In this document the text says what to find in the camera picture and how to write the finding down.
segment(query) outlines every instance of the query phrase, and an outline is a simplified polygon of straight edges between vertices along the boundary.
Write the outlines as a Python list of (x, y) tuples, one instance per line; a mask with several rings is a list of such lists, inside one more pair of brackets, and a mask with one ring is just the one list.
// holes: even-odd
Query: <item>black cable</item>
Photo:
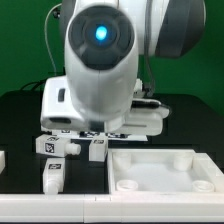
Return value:
[(151, 42), (151, 12), (153, 0), (147, 0), (145, 12), (145, 36), (144, 36), (144, 64), (149, 75), (150, 83), (147, 92), (148, 97), (152, 97), (155, 92), (155, 78), (149, 64), (149, 45)]
[(34, 85), (34, 84), (37, 84), (38, 82), (30, 82), (30, 83), (27, 83), (26, 85), (24, 85), (23, 87), (20, 88), (20, 90), (24, 90), (27, 86), (30, 86), (30, 85)]
[(33, 88), (31, 90), (35, 90), (36, 88), (38, 88), (40, 85), (43, 85), (45, 82), (46, 82), (47, 79), (43, 79), (43, 80), (40, 80), (39, 82), (36, 81), (36, 82), (30, 82), (30, 83), (27, 83), (26, 85), (24, 85), (23, 87), (20, 88), (20, 90), (24, 90), (26, 87), (28, 86), (31, 86), (31, 85), (34, 85)]
[(46, 83), (46, 79), (41, 80), (40, 82), (36, 83), (36, 85), (34, 85), (34, 87), (31, 89), (31, 91), (35, 91), (39, 86), (41, 86), (45, 83)]

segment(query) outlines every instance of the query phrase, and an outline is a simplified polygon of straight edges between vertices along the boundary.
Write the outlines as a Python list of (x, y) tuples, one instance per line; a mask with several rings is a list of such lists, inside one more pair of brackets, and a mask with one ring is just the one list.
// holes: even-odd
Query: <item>black table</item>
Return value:
[[(0, 175), (0, 193), (42, 194), (42, 173), (49, 158), (35, 153), (41, 135), (42, 93), (14, 91), (0, 98), (0, 150), (6, 151), (6, 168)], [(147, 142), (111, 141), (113, 148), (192, 148), (206, 152), (224, 171), (224, 117), (194, 96), (158, 94), (155, 99), (171, 106), (163, 133)], [(90, 141), (81, 144), (80, 156), (66, 157), (63, 194), (107, 194), (106, 163), (88, 163)]]

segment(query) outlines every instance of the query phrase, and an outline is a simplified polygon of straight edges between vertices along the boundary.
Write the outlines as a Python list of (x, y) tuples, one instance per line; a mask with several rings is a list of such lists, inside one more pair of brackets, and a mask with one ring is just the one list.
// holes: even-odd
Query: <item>green backdrop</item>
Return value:
[[(52, 76), (44, 42), (47, 12), (60, 0), (1, 0), (0, 95)], [(151, 59), (157, 93), (198, 96), (224, 115), (224, 1), (205, 0), (206, 30), (200, 43), (180, 59)], [(63, 68), (58, 20), (50, 19), (49, 41), (57, 68)], [(142, 58), (140, 73), (144, 80)]]

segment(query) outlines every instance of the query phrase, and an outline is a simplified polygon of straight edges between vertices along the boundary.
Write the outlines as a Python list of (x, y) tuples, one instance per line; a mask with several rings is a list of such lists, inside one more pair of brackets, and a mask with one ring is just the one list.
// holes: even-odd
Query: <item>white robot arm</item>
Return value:
[(157, 135), (169, 109), (135, 99), (138, 56), (180, 57), (200, 39), (203, 0), (64, 0), (66, 76), (47, 81), (47, 129)]

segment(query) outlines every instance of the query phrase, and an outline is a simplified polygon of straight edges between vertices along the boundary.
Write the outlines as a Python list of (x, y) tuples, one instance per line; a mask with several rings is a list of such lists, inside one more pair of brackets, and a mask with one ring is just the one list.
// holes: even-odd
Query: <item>small white block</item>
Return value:
[(48, 159), (43, 173), (43, 191), (55, 195), (63, 192), (65, 179), (65, 159)]
[(0, 151), (0, 174), (5, 168), (5, 152)]
[(108, 138), (106, 136), (93, 137), (89, 146), (89, 161), (104, 162), (108, 151)]
[(79, 155), (81, 146), (71, 143), (69, 138), (41, 135), (36, 139), (36, 152), (57, 157), (65, 157), (67, 154)]

